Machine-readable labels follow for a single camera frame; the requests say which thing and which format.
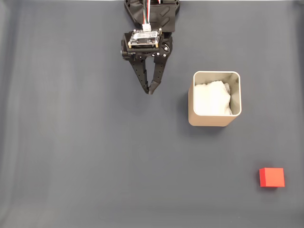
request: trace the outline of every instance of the robotic arm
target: robotic arm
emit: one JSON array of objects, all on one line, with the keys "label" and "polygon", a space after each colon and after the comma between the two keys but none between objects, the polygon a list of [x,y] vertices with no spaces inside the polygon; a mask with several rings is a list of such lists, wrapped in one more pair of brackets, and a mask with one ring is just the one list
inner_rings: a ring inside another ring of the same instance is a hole
[{"label": "robotic arm", "polygon": [[[122,56],[130,62],[143,90],[153,94],[161,83],[168,57],[172,52],[171,33],[175,31],[175,15],[179,0],[124,0],[124,6],[139,29],[124,33]],[[148,85],[145,60],[153,57],[153,80]]]}]

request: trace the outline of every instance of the wire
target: wire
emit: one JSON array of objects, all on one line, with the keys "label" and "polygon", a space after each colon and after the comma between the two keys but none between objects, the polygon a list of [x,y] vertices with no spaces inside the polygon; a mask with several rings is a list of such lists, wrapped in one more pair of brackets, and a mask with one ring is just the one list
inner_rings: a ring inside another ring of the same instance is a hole
[{"label": "wire", "polygon": [[147,2],[146,0],[143,0],[143,23],[148,24],[148,13],[147,13]]},{"label": "wire", "polygon": [[151,6],[151,0],[147,0],[148,1],[148,23],[150,24],[150,6]]}]

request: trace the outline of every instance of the white tissue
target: white tissue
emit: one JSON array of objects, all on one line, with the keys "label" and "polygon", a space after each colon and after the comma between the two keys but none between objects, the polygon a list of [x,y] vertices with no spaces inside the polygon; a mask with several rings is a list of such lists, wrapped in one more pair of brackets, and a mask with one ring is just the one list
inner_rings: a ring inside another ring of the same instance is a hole
[{"label": "white tissue", "polygon": [[231,115],[230,87],[215,81],[194,87],[194,109],[198,115]]}]

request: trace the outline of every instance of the colored wire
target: colored wire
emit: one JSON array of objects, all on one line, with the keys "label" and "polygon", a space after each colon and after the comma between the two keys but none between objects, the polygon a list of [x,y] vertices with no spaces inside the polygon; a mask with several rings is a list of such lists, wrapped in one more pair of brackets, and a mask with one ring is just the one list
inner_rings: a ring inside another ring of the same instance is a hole
[{"label": "colored wire", "polygon": [[143,0],[143,23],[148,24],[147,2]]}]

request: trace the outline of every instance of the red block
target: red block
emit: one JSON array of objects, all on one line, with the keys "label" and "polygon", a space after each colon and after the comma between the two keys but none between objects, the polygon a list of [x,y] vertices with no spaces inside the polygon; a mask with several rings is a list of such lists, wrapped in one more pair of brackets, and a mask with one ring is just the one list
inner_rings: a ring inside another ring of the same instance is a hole
[{"label": "red block", "polygon": [[261,187],[285,187],[283,168],[260,169]]}]

